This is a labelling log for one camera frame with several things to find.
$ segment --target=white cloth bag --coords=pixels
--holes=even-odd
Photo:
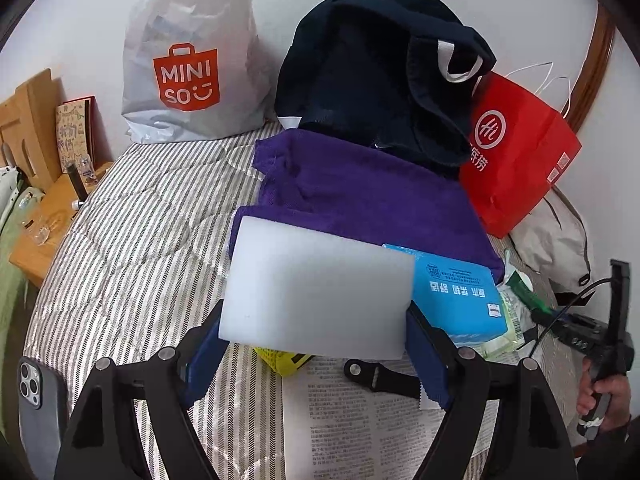
[[[220,139],[264,123],[252,0],[138,0],[123,65],[134,142]]]
[[[553,188],[510,233],[520,258],[558,286],[580,292],[591,283],[588,229],[569,200]]]

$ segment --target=white plastic bag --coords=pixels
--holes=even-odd
[[[134,142],[220,139],[264,122],[252,0],[139,0],[123,64]]]

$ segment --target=paper bag handle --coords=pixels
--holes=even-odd
[[[196,49],[191,43],[176,43],[169,47],[169,56],[186,56],[186,54],[176,54],[174,52],[174,50],[178,50],[179,48],[188,48],[189,54],[192,56],[196,53]]]
[[[538,92],[543,91],[542,87],[545,85],[545,83],[548,81],[549,77],[551,76],[551,71],[554,69],[553,61],[547,61],[545,63],[534,63],[533,65],[523,66],[522,68],[517,68],[516,70],[509,72],[505,77],[508,78],[509,76],[515,74],[516,72],[521,72],[522,70],[528,70],[529,68],[535,68],[537,66],[547,66],[547,65],[549,65],[549,70],[546,72],[545,80],[542,83],[540,83],[540,86],[538,87],[538,89],[535,92],[533,92],[533,95],[538,95]]]
[[[562,115],[563,119],[566,119],[567,115],[569,115],[569,110],[571,110],[571,80],[565,76],[565,75],[558,75],[555,78],[549,80],[549,82],[547,82],[542,88],[540,88],[540,93],[542,94],[542,92],[544,92],[546,90],[546,87],[548,87],[553,81],[555,81],[556,79],[566,79],[567,82],[567,86],[569,89],[569,97],[567,98],[567,104],[566,104],[566,111],[564,112],[564,114]]]
[[[451,74],[449,73],[449,63],[451,62],[451,57],[453,56],[455,47],[456,46],[453,43],[438,40],[438,68],[440,69],[440,73],[443,78],[450,83],[463,83],[478,73],[482,67],[482,58],[478,56],[476,62],[468,72],[463,74]]]

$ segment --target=yellow object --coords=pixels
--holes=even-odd
[[[294,374],[312,355],[280,352],[268,348],[255,348],[255,352],[267,363],[271,369],[283,377]]]

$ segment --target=miniso bag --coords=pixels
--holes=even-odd
[[[264,123],[252,0],[138,0],[123,62],[134,142],[220,139]]]
[[[560,78],[566,79],[545,79],[536,92]],[[460,184],[487,232],[503,238],[549,192],[581,144],[561,114],[497,73],[483,78],[476,98],[471,159],[460,169]]]

